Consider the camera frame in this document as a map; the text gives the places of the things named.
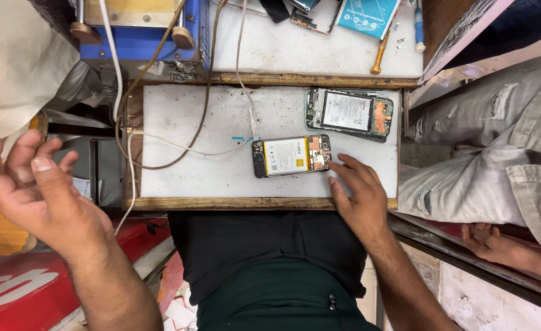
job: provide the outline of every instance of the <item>fingernail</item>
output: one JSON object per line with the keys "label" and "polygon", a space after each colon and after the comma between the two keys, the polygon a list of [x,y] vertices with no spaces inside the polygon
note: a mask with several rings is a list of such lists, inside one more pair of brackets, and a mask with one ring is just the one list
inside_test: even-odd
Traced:
{"label": "fingernail", "polygon": [[46,171],[52,169],[52,161],[47,157],[36,157],[31,162],[31,168],[33,171]]}

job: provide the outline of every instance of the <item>tecno battery label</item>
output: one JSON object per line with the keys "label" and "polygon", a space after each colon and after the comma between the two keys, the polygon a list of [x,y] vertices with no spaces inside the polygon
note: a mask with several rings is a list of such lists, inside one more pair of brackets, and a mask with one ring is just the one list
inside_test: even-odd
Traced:
{"label": "tecno battery label", "polygon": [[267,175],[307,171],[309,158],[305,138],[265,141]]}
{"label": "tecno battery label", "polygon": [[322,124],[368,131],[371,101],[353,95],[328,92]]}

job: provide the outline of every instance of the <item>ripped jeans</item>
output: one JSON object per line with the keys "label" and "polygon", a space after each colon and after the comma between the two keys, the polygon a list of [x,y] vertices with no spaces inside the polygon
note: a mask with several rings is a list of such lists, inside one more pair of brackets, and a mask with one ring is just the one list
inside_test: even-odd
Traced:
{"label": "ripped jeans", "polygon": [[481,151],[399,174],[398,211],[529,227],[541,244],[541,57],[410,110],[417,143]]}

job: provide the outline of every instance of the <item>power cord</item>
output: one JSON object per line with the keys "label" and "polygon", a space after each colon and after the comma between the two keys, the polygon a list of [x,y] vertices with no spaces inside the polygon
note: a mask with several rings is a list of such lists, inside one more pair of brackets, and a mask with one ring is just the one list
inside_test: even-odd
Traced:
{"label": "power cord", "polygon": [[[178,4],[178,7],[179,8],[182,8],[183,6],[185,6],[185,2],[186,0],[181,0],[180,4]],[[214,64],[214,59],[215,59],[215,43],[216,43],[216,37],[217,37],[217,22],[219,20],[219,13],[221,11],[221,9],[228,3],[228,0],[222,0],[218,6],[217,6],[217,11],[216,11],[216,15],[215,15],[215,21],[213,23],[213,37],[212,37],[212,50],[211,50],[211,59],[210,59],[210,65],[209,65],[209,70],[212,71],[213,70],[213,64]],[[252,97],[250,96],[250,94],[248,93],[248,91],[246,91],[246,88],[244,86],[244,84],[242,83],[242,80],[240,79],[240,75],[239,75],[239,55],[240,55],[240,43],[242,41],[242,33],[244,31],[244,21],[245,21],[245,18],[246,18],[246,5],[247,5],[247,0],[244,0],[244,7],[243,7],[243,11],[242,11],[242,22],[240,24],[240,34],[239,34],[239,39],[238,39],[238,43],[237,43],[237,52],[236,52],[236,77],[237,77],[237,80],[240,82],[240,86],[242,87],[242,89],[245,91],[246,93],[246,96],[248,97],[248,100],[250,101],[251,103],[251,109],[250,109],[250,117],[251,117],[251,128],[250,130],[248,131],[248,133],[246,134],[246,137],[250,137],[252,133],[256,133],[256,121],[255,121],[255,115],[256,115],[256,110],[255,110],[255,105],[254,105],[254,101],[252,100]],[[103,20],[105,21],[106,23],[106,26],[105,28],[109,30],[109,33],[107,33],[107,40],[109,42],[109,46],[110,48],[112,49],[112,53],[114,54],[113,56],[113,59],[114,59],[114,64],[116,65],[116,67],[119,67],[119,63],[115,63],[115,60],[116,60],[116,55],[115,55],[115,47],[114,47],[114,42],[113,42],[113,37],[109,38],[109,35],[110,35],[110,27],[107,26],[108,24],[108,21],[109,21],[109,18],[107,17],[107,11],[106,11],[106,8],[105,7],[101,7],[101,11],[102,11],[102,15],[103,15]],[[172,18],[171,20],[171,23],[169,24],[168,28],[166,29],[166,31],[164,32],[164,35],[162,37],[162,39],[160,40],[160,43],[158,45],[158,47],[156,48],[156,51],[154,52],[154,54],[152,55],[152,58],[148,61],[148,63],[146,64],[146,66],[142,69],[142,71],[140,72],[140,74],[136,77],[136,79],[132,82],[132,84],[128,87],[127,89],[127,92],[126,94],[124,95],[123,99],[124,99],[124,102],[120,102],[120,103],[117,103],[116,102],[116,110],[117,110],[117,122],[116,122],[116,127],[115,127],[115,136],[116,136],[116,141],[117,141],[117,145],[119,146],[119,149],[121,150],[121,152],[123,153],[123,155],[127,158],[127,160],[129,161],[129,166],[130,166],[130,172],[131,172],[131,175],[132,175],[132,203],[130,205],[130,207],[127,209],[127,212],[125,213],[125,215],[123,216],[123,218],[121,219],[121,222],[119,222],[119,225],[117,226],[117,229],[115,230],[115,235],[117,235],[117,233],[119,232],[119,229],[121,229],[121,225],[123,225],[123,222],[127,219],[127,216],[129,215],[129,213],[131,212],[132,208],[134,207],[135,205],[135,202],[136,202],[136,182],[135,182],[135,171],[134,171],[134,165],[136,166],[139,166],[143,169],[163,169],[163,168],[166,168],[166,167],[170,167],[172,166],[173,164],[177,163],[178,161],[180,161],[180,159],[182,159],[189,151],[193,151],[194,153],[199,153],[199,154],[203,154],[203,155],[219,155],[219,154],[224,154],[224,153],[228,153],[230,151],[233,151],[233,150],[236,150],[246,144],[241,144],[241,145],[238,145],[237,147],[234,147],[234,148],[231,148],[230,150],[227,150],[227,151],[223,151],[223,152],[217,152],[217,153],[208,153],[208,152],[201,152],[201,151],[196,151],[196,150],[193,150],[191,147],[193,146],[195,140],[197,140],[197,137],[199,136],[199,133],[201,132],[201,127],[203,127],[203,122],[205,121],[205,116],[207,115],[207,109],[208,109],[208,105],[209,105],[209,91],[210,91],[210,87],[211,87],[211,78],[208,79],[208,83],[207,83],[207,88],[206,88],[206,95],[205,95],[205,105],[203,107],[203,115],[201,117],[201,123],[199,124],[199,127],[197,129],[197,132],[195,132],[195,135],[193,137],[193,140],[191,141],[191,143],[189,144],[188,147],[185,147],[185,146],[182,146],[178,143],[174,143],[173,141],[170,141],[168,139],[164,139],[162,137],[158,137],[156,135],[151,135],[151,134],[148,134],[148,133],[145,133],[145,132],[132,132],[130,133],[128,139],[127,139],[127,151],[128,153],[126,153],[126,151],[124,150],[123,146],[121,145],[121,141],[119,139],[119,129],[120,129],[120,125],[121,125],[121,117],[123,116],[123,107],[125,105],[125,101],[127,100],[127,98],[129,97],[129,95],[132,93],[133,89],[136,87],[136,85],[138,84],[138,82],[140,81],[140,79],[142,78],[142,76],[146,73],[146,71],[148,71],[148,69],[152,66],[152,64],[154,64],[154,62],[156,61],[156,58],[158,57],[158,55],[160,54],[160,51],[162,50],[162,47],[164,46],[164,43],[168,37],[168,35],[170,34],[171,30],[172,30],[172,27],[174,27],[179,19],[179,16],[180,16],[180,11],[176,11],[175,12],[175,15],[174,17]],[[121,84],[118,86],[118,95],[121,94]],[[159,166],[159,167],[148,167],[148,166],[145,166],[145,165],[142,165],[142,164],[139,164],[138,162],[135,162],[132,157],[131,157],[131,150],[132,150],[132,137],[134,135],[148,135],[150,137],[154,137],[156,139],[160,139],[162,141],[165,141],[169,144],[172,144],[174,146],[178,146],[180,148],[184,148],[185,151],[183,152],[183,154],[181,154],[181,156],[179,156],[176,160],[172,161],[171,163],[168,163],[166,165],[162,165],[162,166]]]}
{"label": "power cord", "polygon": [[109,42],[109,49],[111,49],[113,65],[115,66],[115,76],[117,76],[117,96],[115,97],[115,104],[113,106],[113,121],[116,121],[117,109],[119,108],[119,103],[121,102],[121,92],[123,91],[123,79],[121,77],[121,68],[119,67],[119,59],[117,58],[117,51],[115,49],[115,42],[113,41],[111,23],[109,22],[109,14],[107,13],[107,5],[105,4],[105,0],[98,0],[98,5],[101,8],[101,16],[103,17],[103,23],[105,25],[105,33],[107,34],[107,41]]}

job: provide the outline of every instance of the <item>white work surface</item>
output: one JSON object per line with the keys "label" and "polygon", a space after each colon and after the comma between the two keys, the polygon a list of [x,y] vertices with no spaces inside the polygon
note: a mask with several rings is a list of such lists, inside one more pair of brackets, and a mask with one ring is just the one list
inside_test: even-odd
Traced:
{"label": "white work surface", "polygon": [[[252,90],[256,123],[262,139],[327,134],[332,154],[346,153],[373,167],[388,198],[397,197],[397,136],[399,92],[389,91],[393,101],[391,131],[384,144],[333,131],[311,131],[304,124],[304,94],[308,88],[268,86]],[[212,86],[205,124],[193,148],[217,152],[244,144],[250,127],[249,102],[242,90]],[[188,145],[199,125],[205,103],[204,86],[144,86],[144,132]],[[256,178],[252,140],[230,153],[203,156],[187,153],[166,169],[142,169],[141,197],[329,197],[328,177],[333,171],[281,178]],[[152,137],[144,136],[142,162],[161,166],[182,152]]]}
{"label": "white work surface", "polygon": [[[312,14],[331,21],[337,3],[322,0]],[[210,4],[210,25],[217,5]],[[242,12],[226,7],[219,15],[213,70],[236,70],[237,38]],[[240,48],[240,72],[302,74],[343,77],[419,78],[424,70],[422,53],[415,51],[414,8],[400,6],[391,27],[381,62],[381,74],[371,75],[379,40],[339,25],[328,36],[291,23],[275,24],[269,17],[247,13]]]}

